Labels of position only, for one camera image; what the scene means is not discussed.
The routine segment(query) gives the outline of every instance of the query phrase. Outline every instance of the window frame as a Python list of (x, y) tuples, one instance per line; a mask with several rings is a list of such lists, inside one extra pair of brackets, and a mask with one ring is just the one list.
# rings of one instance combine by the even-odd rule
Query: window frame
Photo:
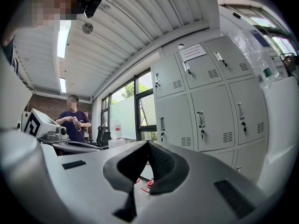
[[(263, 10), (262, 8), (258, 7), (251, 7), (251, 6), (242, 6), (242, 5), (224, 5), (225, 8), (238, 13), (244, 20), (252, 24), (257, 30), (259, 30), (262, 35), (267, 35), (269, 38), (271, 38), (272, 44), (275, 45), (276, 52), (279, 51), (279, 56), (282, 55), (284, 52), (281, 50), (281, 48), (276, 44), (276, 42), (273, 40), (273, 37), (280, 37), (287, 39), (291, 45), (294, 47), (295, 51), (299, 50), (299, 45), (297, 44), (296, 40), (294, 40), (293, 35), (288, 33), (286, 29), (283, 27), (280, 22), (278, 22), (272, 15), (270, 15), (268, 12)], [(239, 9), (248, 9), (256, 13), (261, 18), (265, 18), (272, 22), (276, 28), (273, 27), (265, 27), (261, 25), (257, 25), (257, 23), (252, 20), (248, 15), (244, 14), (242, 11), (239, 11)]]
[[(138, 75), (135, 75), (132, 79), (128, 80), (126, 83), (115, 89), (113, 92), (109, 93), (108, 96), (106, 96), (104, 99), (102, 99), (102, 107), (101, 107), (101, 125), (102, 125), (102, 114), (104, 112), (108, 112), (108, 121), (107, 121), (107, 127), (103, 127), (103, 129), (106, 129), (106, 132), (110, 132), (110, 107), (112, 103), (112, 95), (125, 87), (126, 85), (134, 82), (134, 111), (135, 111), (135, 133), (136, 133), (136, 141), (142, 140), (142, 132), (157, 132), (157, 126), (156, 125), (149, 125), (149, 126), (141, 126), (140, 124), (140, 112), (139, 112), (139, 102), (140, 99), (143, 97), (149, 96), (154, 94), (153, 88), (146, 90), (144, 92), (139, 93), (139, 78), (144, 76), (145, 74), (151, 72), (150, 68), (144, 70), (143, 72), (139, 73)], [(105, 100), (109, 98), (108, 100), (108, 108), (104, 108), (104, 102)]]

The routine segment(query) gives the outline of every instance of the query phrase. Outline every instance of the locker door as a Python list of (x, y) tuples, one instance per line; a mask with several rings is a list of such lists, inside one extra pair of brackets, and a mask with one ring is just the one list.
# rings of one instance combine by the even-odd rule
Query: locker door
[(174, 55), (153, 65), (154, 79), (157, 83), (157, 98), (185, 90), (178, 63)]
[(234, 152), (229, 151), (229, 152), (224, 152), (224, 153), (217, 153), (217, 154), (209, 154), (216, 159), (219, 159), (220, 161), (224, 162), (225, 164), (229, 165), (232, 167), (233, 165), (233, 158), (234, 158)]
[(185, 70), (185, 76), (190, 89), (222, 81), (218, 69), (208, 53), (185, 63), (182, 62), (181, 64)]
[(229, 84), (229, 86), (238, 114), (239, 144), (265, 136), (264, 100), (258, 82), (255, 79), (249, 79)]
[(204, 89), (191, 96), (197, 115), (199, 149), (214, 150), (233, 146), (234, 121), (225, 86)]
[(239, 48), (228, 37), (205, 43), (218, 60), (226, 79), (250, 75), (250, 64)]
[(159, 141), (193, 150), (193, 132), (186, 95), (156, 103), (157, 133)]
[(257, 182), (263, 167), (265, 151), (265, 142), (240, 148), (235, 169), (249, 180)]

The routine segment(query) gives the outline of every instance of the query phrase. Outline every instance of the ceiling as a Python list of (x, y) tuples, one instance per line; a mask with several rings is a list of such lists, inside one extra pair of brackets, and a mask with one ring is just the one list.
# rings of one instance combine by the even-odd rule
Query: ceiling
[[(138, 51), (173, 30), (208, 20), (207, 2), (102, 0), (94, 17), (78, 15), (72, 24), (65, 59), (56, 57), (57, 29), (22, 30), (15, 36), (22, 78), (33, 92), (64, 95), (63, 77), (67, 94), (90, 100)], [(89, 35), (82, 31), (85, 22), (93, 25)]]

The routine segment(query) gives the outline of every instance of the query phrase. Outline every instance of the black-and-white pattern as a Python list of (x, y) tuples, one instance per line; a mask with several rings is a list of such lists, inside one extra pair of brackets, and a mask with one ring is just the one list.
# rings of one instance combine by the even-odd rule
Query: black-and-white pattern
[(29, 116), (29, 119), (28, 119), (27, 124), (25, 126), (25, 133), (29, 133), (33, 136), (36, 136), (40, 125), (41, 125), (41, 123), (37, 120), (35, 115), (31, 114)]

